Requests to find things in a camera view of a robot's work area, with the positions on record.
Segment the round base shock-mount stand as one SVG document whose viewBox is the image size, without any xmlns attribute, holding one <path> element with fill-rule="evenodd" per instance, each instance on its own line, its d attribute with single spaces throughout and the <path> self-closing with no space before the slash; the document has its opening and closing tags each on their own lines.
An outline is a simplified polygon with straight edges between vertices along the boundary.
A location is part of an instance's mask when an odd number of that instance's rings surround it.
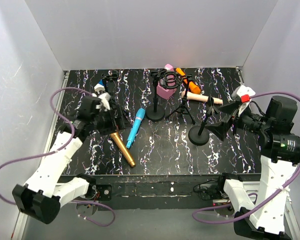
<svg viewBox="0 0 300 240">
<path fill-rule="evenodd" d="M 183 77 L 177 72 L 167 71 L 164 68 L 159 71 L 152 71 L 152 85 L 154 87 L 153 104 L 145 109 L 145 116 L 152 122 L 158 122 L 165 116 L 165 109 L 158 104 L 157 86 L 160 79 L 163 79 L 163 87 L 166 89 L 177 89 L 183 82 Z"/>
</svg>

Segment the black tripod stand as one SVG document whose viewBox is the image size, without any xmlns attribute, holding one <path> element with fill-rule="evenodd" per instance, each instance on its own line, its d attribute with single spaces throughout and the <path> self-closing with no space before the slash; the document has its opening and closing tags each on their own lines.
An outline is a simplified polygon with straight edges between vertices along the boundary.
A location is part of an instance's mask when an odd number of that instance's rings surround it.
<svg viewBox="0 0 300 240">
<path fill-rule="evenodd" d="M 112 97 L 112 93 L 109 92 L 109 90 L 108 90 L 107 84 L 110 83 L 110 82 L 113 83 L 113 82 L 117 81 L 118 78 L 119 78 L 119 75 L 117 73 L 108 74 L 108 75 L 103 74 L 101 76 L 101 81 L 102 81 L 102 84 L 104 86 L 104 90 L 105 90 L 106 93 L 108 93 L 110 95 L 110 99 L 109 99 L 110 103 L 114 102 L 114 100 L 113 100 L 113 97 Z"/>
<path fill-rule="evenodd" d="M 190 83 L 193 82 L 192 74 L 189 74 L 189 75 L 186 74 L 185 76 L 183 76 L 183 78 L 187 80 L 187 84 L 186 84 L 186 88 L 185 88 L 185 93 L 184 93 L 183 97 L 181 98 L 181 104 L 175 110 L 173 110 L 169 115 L 165 116 L 164 119 L 168 120 L 172 114 L 178 113 L 180 115 L 188 115 L 191 119 L 192 124 L 195 125 L 196 121 L 194 120 L 188 107 L 186 106 L 186 102 L 187 102 L 186 97 L 187 97 L 187 93 L 189 91 L 189 86 L 190 86 Z"/>
</svg>

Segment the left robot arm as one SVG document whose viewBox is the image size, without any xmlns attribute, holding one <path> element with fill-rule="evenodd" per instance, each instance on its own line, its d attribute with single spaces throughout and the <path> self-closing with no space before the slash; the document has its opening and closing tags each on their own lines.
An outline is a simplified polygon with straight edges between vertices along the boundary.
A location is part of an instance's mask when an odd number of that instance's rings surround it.
<svg viewBox="0 0 300 240">
<path fill-rule="evenodd" d="M 51 148 L 54 154 L 45 156 L 25 184 L 17 184 L 12 190 L 19 211 L 44 224 L 50 224 L 60 209 L 76 198 L 91 201 L 102 195 L 96 180 L 84 173 L 63 185 L 57 186 L 57 182 L 73 155 L 93 132 L 106 136 L 129 124 L 122 108 L 106 92 L 84 97 L 69 121 L 70 124 L 65 124 L 57 133 Z"/>
</svg>

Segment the gold microphone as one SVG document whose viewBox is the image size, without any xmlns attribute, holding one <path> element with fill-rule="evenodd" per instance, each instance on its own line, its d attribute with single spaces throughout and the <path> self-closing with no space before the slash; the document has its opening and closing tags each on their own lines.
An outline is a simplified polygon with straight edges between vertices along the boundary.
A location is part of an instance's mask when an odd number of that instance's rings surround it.
<svg viewBox="0 0 300 240">
<path fill-rule="evenodd" d="M 126 159 L 128 164 L 130 165 L 130 167 L 134 168 L 136 166 L 136 163 L 135 163 L 132 155 L 130 154 L 129 150 L 124 145 L 120 134 L 118 132 L 114 132 L 114 133 L 110 134 L 110 137 L 112 138 L 112 140 L 114 140 L 115 144 L 117 145 L 117 147 L 121 151 L 122 155 L 124 156 L 124 158 Z"/>
</svg>

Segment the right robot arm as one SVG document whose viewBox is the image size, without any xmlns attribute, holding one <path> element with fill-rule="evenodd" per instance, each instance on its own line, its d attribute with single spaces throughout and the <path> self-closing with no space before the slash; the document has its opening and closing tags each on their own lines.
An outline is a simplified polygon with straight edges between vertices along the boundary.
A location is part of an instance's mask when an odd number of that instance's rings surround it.
<svg viewBox="0 0 300 240">
<path fill-rule="evenodd" d="M 235 96 L 219 110 L 226 114 L 222 122 L 207 126 L 220 140 L 224 140 L 230 126 L 258 135 L 261 176 L 256 202 L 244 189 L 240 176 L 222 173 L 217 189 L 226 194 L 234 209 L 234 232 L 255 240 L 288 240 L 285 232 L 284 210 L 288 195 L 285 183 L 300 163 L 300 137 L 292 134 L 293 119 L 298 110 L 291 98 L 275 95 L 265 113 L 253 114 L 249 109 L 250 96 Z"/>
</svg>

